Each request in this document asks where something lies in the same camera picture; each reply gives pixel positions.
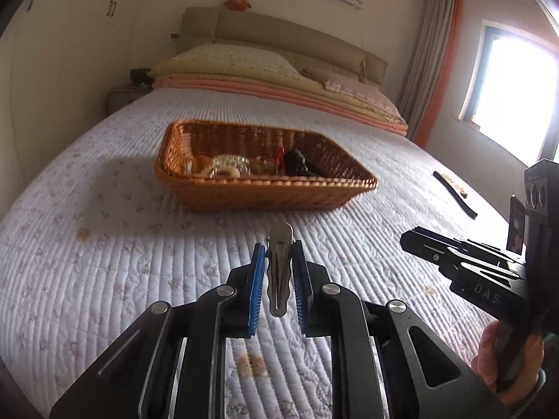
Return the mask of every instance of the human hand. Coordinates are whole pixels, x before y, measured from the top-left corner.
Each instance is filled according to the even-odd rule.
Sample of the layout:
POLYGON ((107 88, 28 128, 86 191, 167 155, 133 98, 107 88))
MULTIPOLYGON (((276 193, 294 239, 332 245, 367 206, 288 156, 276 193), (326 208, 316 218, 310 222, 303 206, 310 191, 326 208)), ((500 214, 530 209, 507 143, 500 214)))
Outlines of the human hand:
MULTIPOLYGON (((472 359, 472 370, 495 392, 498 375, 497 358, 493 351, 497 339, 499 322, 493 321, 487 325, 481 335, 477 356, 472 359)), ((524 367, 518 374, 514 383, 497 396, 501 401, 511 406, 524 400, 532 392, 538 382, 538 370, 543 361, 543 340, 540 335, 533 334, 526 340, 524 346, 524 367)))

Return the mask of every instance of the brown woven basket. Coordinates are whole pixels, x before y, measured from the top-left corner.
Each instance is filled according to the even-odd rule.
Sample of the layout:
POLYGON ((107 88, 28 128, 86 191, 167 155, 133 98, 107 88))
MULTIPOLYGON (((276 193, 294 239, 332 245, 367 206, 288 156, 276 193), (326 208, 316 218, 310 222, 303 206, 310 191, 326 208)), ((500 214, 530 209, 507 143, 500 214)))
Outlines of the brown woven basket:
POLYGON ((275 127, 176 121, 167 127, 157 162, 158 180, 190 210, 330 210, 373 190, 377 179, 329 138, 275 127), (236 154, 272 159, 281 147, 297 148, 331 178, 252 176, 204 179, 186 175, 194 155, 236 154))

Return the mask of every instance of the pink blanket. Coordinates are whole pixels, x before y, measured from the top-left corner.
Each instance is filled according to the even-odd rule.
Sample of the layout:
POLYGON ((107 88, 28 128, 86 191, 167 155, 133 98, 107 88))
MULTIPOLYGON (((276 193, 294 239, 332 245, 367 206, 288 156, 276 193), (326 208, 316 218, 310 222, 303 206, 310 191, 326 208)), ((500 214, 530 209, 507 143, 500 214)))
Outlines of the pink blanket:
POLYGON ((356 111, 347 110, 331 103, 322 102, 319 99, 304 96, 296 92, 277 90, 264 85, 256 85, 253 83, 233 82, 226 80, 208 80, 208 79, 158 79, 154 83, 154 88, 195 88, 202 90, 221 91, 223 93, 247 94, 250 96, 263 97, 265 99, 274 99, 303 107, 309 107, 316 110, 323 110, 340 117, 353 119, 369 126, 377 127, 385 131, 393 132, 399 135, 406 135, 406 126, 403 124, 388 123, 382 120, 375 120, 357 113, 356 111))

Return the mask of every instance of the window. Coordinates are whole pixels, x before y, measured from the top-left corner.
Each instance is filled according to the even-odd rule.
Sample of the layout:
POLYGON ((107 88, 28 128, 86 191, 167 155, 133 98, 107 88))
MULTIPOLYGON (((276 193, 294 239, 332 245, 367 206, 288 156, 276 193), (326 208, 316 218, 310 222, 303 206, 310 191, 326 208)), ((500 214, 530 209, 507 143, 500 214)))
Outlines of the window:
POLYGON ((485 28, 479 70, 464 121, 527 166, 554 159, 559 142, 557 53, 494 27, 485 28))

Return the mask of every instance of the pink pillow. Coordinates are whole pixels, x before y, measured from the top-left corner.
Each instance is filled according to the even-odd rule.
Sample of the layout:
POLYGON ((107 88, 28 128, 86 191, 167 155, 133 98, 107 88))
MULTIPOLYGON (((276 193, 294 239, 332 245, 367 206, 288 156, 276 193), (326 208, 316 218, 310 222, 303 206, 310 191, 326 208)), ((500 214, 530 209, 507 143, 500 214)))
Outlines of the pink pillow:
POLYGON ((355 79, 335 74, 322 69, 306 67, 303 75, 309 79, 323 83, 324 88, 333 93, 345 94, 362 102, 373 105, 391 116, 400 117, 398 109, 392 101, 384 96, 379 90, 370 85, 365 85, 355 79))

